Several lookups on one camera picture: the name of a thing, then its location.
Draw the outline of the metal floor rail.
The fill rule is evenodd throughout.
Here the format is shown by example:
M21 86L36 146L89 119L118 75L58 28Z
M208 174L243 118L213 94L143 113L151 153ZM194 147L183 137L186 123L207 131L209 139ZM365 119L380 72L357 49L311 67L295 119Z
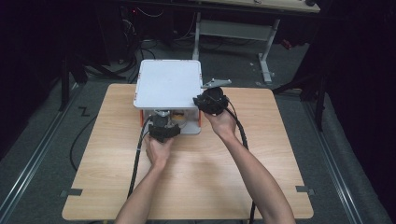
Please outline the metal floor rail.
M50 144L60 130L70 105L83 88L83 84L73 84L69 90L70 99L62 105L62 91L61 88L56 87L51 92L51 96L29 119L6 157L0 161L0 224L8 223L49 151Z
M303 108L306 115L308 116L311 126L313 127L316 133L320 145L320 151L322 153L325 165L328 169L329 175L334 184L338 198L344 207L349 223L363 224L363 221L361 219L361 214L358 211L358 208L352 198L349 187L347 186L347 182L343 178L340 169L334 159L334 156L332 154L330 145L328 144L328 141L325 137L325 134L318 128L318 125L315 122L315 113L312 108L312 105L309 103L303 103Z

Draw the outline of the grey tape strip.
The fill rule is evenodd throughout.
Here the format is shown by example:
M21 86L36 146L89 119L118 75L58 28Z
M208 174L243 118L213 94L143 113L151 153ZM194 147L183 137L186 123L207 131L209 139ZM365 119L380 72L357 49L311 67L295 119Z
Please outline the grey tape strip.
M80 196L83 189L63 189L60 193L60 197L66 196Z
M315 195L315 191L307 186L295 186L297 192L305 192L307 195Z

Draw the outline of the person's left hand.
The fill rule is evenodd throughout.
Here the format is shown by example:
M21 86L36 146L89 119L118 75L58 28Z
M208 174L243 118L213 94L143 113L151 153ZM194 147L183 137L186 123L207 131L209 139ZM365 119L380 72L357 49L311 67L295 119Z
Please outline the person's left hand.
M146 151L151 166L161 170L166 166L171 154L171 147L174 143L173 138L166 139L163 143L150 136L145 138Z

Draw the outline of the white microwave oven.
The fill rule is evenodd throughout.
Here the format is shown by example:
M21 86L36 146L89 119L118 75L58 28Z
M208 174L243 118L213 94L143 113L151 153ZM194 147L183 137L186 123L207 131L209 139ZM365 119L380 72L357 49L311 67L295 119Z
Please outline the white microwave oven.
M201 63L195 60L143 60L134 94L134 107L141 123L155 110L184 114L187 125L182 134L201 131L201 114L193 97L202 93Z

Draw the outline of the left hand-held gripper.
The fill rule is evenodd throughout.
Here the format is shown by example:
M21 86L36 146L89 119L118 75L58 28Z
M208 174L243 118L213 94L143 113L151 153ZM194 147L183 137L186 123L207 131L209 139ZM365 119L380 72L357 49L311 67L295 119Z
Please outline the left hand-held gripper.
M161 143L181 132L179 125L172 122L169 110L155 110L150 120L149 135Z

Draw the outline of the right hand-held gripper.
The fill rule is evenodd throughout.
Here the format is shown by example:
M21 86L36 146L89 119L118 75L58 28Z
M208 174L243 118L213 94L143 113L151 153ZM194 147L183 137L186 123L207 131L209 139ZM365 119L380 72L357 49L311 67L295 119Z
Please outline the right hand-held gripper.
M206 89L193 97L193 102L201 111L210 115L219 115L228 107L228 97L220 87Z

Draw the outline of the desk with white legs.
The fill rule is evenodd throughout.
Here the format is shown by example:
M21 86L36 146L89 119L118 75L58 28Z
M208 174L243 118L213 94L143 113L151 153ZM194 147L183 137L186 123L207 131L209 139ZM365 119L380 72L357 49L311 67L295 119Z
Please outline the desk with white legs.
M211 3L219 7L240 7L247 9L269 9L273 12L297 12L319 14L320 7L316 0L197 0L201 6L203 3ZM263 41L265 46L258 54L259 64L262 70L263 82L272 83L272 73L269 71L267 57L276 37L280 19L275 18L271 25L259 25L241 21L226 21L223 19L203 19L201 13L196 14L194 48L192 58L200 57L200 37L202 35L230 37L245 40Z

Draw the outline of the white round plate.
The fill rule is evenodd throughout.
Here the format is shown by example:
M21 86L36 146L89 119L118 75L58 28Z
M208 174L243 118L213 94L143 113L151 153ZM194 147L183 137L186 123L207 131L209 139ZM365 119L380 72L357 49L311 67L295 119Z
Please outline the white round plate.
M182 121L176 121L176 120L172 120L172 116L173 115L183 115L185 117L185 120ZM174 125L177 125L180 129L183 129L186 125L187 125L187 118L184 114L173 114L171 116L171 121Z

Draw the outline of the black metal stand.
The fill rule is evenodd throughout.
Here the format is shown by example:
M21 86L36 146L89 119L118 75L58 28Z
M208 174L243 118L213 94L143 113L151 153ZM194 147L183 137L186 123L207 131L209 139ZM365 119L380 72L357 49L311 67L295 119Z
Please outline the black metal stand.
M295 78L293 81L273 89L273 94L281 92L301 89L300 99L303 102L314 101L316 107L314 109L314 122L317 128L322 131L322 115L325 109L325 93L326 93L326 75L312 74L304 77Z
M88 76L84 70L83 57L75 52L68 52L62 60L61 71L61 106L60 111L65 111L66 106L70 100L70 79L72 76L77 84L85 84L88 81Z

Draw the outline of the person's right hand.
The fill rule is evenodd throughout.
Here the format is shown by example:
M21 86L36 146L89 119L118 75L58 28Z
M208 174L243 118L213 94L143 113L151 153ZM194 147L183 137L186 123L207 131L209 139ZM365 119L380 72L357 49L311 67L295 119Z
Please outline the person's right hand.
M229 140L235 138L236 121L229 112L223 111L219 115L211 115L205 113L205 117L210 122L214 133L221 140Z

